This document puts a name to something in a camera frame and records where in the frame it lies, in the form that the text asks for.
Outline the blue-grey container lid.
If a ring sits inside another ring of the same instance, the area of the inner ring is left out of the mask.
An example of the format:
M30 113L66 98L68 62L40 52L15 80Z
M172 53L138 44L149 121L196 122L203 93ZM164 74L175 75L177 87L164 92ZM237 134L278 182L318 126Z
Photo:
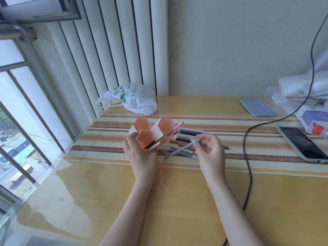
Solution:
M258 98L241 98L240 103L255 117L274 117L277 112L266 102Z

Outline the person's right forearm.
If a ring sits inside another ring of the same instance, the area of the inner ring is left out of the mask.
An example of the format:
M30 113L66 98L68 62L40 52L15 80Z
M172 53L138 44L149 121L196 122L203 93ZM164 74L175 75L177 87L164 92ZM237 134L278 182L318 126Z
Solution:
M265 246L224 178L206 179L229 246Z

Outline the smartphone in pale case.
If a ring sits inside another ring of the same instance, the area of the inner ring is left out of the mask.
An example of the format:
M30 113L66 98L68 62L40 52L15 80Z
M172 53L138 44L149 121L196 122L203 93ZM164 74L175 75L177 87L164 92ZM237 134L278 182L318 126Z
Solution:
M300 128L276 126L296 155L309 163L328 165L328 154L315 144Z

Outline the window security bars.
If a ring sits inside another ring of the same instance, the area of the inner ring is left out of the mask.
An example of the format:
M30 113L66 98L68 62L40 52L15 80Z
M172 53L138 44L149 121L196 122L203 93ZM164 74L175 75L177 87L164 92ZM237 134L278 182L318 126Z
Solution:
M0 188L25 200L54 168L75 134L44 86L49 80L32 64L31 44L0 39Z

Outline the person's right hand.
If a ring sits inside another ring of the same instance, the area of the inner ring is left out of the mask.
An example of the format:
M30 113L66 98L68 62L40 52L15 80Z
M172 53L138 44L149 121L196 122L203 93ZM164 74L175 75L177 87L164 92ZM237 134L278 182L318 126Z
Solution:
M197 135L199 141L206 143L207 154L199 157L200 169L210 189L226 183L225 152L217 136L213 134Z

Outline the person's left hand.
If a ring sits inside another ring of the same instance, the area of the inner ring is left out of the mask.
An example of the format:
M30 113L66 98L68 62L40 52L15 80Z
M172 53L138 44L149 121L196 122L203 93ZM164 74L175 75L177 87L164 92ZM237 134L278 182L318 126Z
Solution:
M125 155L129 158L130 164L135 175L138 185L152 186L154 183L156 169L152 169L149 164L149 154L144 152L135 139L137 132L131 133L123 141L123 149Z

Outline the grey cosmetic pencil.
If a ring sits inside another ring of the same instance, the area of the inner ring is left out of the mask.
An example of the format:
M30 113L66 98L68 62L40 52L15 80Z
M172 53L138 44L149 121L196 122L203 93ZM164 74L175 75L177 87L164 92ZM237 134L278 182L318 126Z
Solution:
M189 157L189 158L193 158L193 159L196 159L196 160L199 160L199 157L196 156L195 154L192 154L192 153L189 153L187 152L187 148L190 147L190 146L194 146L196 144L196 142L198 142L199 139L196 139L196 140L192 140L191 143L183 146L182 148L174 148L172 146L166 146L166 145L160 145L159 147L162 148L162 149L166 149L166 150L169 150L171 153L170 154L167 154L164 156L163 159L161 159L161 161L165 161L167 159L169 159L170 157L173 157L177 154L181 154L183 156L186 156L186 157Z

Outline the pink hexagonal pen holder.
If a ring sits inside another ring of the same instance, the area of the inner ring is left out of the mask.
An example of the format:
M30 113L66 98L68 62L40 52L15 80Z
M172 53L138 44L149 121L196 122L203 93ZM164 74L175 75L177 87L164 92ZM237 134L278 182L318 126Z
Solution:
M156 147L168 142L174 137L177 125L169 118L159 118L153 125L148 119L138 117L129 129L129 134L137 132L136 140L141 148L149 154ZM165 134L165 137L158 140L151 147L147 148L154 140Z

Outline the pile of cosmetic pens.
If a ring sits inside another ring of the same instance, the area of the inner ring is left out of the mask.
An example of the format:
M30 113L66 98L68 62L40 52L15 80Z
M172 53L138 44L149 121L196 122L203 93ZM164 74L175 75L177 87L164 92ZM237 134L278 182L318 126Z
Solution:
M173 153L178 151L180 148L183 148L185 145L188 145L188 147L179 151L175 155L179 154L198 160L199 158L194 149L194 146L189 144L191 144L191 141L198 139L197 135L204 133L204 130L180 127L173 133L174 136L172 139L170 139L167 143L160 145L159 147L163 150L167 150L170 153Z

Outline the metal window frame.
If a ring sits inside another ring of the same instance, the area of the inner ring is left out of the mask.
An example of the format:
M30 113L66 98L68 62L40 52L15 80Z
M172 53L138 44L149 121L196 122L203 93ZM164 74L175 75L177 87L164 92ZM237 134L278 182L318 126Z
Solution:
M81 0L0 0L0 40L25 41L29 24L81 20Z

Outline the white plastic bag green print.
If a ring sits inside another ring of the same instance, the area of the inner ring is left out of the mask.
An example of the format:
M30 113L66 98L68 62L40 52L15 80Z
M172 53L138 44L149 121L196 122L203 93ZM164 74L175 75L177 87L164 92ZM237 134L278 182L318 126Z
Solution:
M140 115L152 115L157 109L156 95L153 89L139 83L129 83L103 93L94 108L124 107Z

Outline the beige and black cosmetic pencil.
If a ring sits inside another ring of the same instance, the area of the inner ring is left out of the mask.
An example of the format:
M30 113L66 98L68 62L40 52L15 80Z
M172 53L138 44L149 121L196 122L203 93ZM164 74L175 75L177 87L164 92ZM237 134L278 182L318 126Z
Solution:
M162 138L166 136L165 133L158 136L155 140L153 140L149 145L147 145L144 149L150 149L153 145L155 145L157 142L159 142Z

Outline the small red-capped bottle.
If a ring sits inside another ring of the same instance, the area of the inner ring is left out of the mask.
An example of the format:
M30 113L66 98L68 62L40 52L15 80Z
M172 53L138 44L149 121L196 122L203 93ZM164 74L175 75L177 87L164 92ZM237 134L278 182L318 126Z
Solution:
M323 137L328 140L328 128L321 125L315 125L311 131L312 134Z

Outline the white and purple box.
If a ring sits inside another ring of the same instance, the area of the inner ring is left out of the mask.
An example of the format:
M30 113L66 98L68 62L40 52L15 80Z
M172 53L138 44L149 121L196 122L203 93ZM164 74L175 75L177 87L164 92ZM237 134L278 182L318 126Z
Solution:
M302 106L296 113L297 119L308 134L312 134L315 125L328 128L328 108L316 106Z

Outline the person's left forearm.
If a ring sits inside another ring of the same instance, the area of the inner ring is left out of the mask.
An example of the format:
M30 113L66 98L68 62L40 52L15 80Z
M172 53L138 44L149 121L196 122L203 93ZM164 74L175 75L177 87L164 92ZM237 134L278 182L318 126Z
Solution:
M135 181L121 212L99 246L137 246L153 182Z

